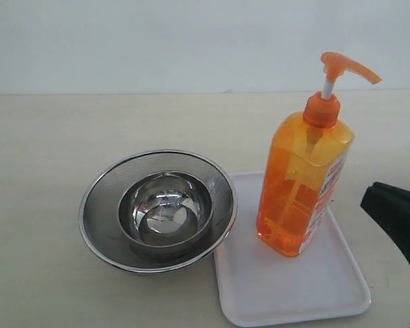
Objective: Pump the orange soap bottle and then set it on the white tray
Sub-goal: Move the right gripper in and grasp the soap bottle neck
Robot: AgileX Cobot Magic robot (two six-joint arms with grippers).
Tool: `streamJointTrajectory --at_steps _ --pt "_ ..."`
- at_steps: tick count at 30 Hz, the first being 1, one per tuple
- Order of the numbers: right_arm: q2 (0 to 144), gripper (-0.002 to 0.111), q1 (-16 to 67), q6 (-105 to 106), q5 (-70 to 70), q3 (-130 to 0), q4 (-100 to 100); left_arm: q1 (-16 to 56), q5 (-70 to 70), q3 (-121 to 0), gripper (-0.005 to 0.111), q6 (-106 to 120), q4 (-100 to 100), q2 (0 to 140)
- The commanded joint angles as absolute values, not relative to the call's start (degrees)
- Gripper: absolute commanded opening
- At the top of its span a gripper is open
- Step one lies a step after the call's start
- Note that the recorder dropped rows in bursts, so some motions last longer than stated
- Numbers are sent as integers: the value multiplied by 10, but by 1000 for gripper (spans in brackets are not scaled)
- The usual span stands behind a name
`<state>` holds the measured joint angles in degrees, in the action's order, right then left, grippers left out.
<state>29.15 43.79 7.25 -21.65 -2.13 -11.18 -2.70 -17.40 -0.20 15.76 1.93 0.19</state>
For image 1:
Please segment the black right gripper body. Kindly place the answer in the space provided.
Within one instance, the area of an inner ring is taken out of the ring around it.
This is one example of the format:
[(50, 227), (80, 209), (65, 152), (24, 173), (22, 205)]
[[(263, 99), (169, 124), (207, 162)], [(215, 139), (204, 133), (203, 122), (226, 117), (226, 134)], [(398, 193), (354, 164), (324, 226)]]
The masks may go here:
[(410, 265), (410, 191), (374, 182), (366, 189), (361, 208), (393, 240)]

